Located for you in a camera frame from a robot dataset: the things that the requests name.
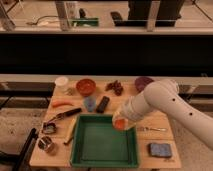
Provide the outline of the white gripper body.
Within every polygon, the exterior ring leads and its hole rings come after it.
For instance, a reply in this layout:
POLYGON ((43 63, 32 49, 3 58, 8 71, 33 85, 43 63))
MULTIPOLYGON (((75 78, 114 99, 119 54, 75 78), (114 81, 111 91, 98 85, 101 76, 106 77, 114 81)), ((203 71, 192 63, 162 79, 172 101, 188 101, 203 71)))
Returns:
POLYGON ((126 116, 123 115, 122 109, 120 107, 118 107, 116 109, 116 111, 114 112, 113 117, 112 117, 112 125, 113 125, 114 128, 115 128, 115 121, 119 120, 119 119, 124 119, 125 120, 125 129, 124 130, 119 130, 119 131, 129 130, 129 129, 133 128, 136 125, 135 122, 131 121, 130 119, 128 119, 126 116))

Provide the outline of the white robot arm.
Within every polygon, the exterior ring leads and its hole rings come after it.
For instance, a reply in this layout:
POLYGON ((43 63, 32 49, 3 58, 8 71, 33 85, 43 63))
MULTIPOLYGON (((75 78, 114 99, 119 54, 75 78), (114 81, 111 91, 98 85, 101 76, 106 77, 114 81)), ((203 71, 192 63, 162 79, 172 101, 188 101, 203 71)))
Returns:
POLYGON ((174 80, 149 83, 142 92, 128 98, 117 108, 112 124, 117 130, 128 130, 155 110, 179 121, 213 150, 213 118, 185 102, 179 96, 179 86, 174 80))

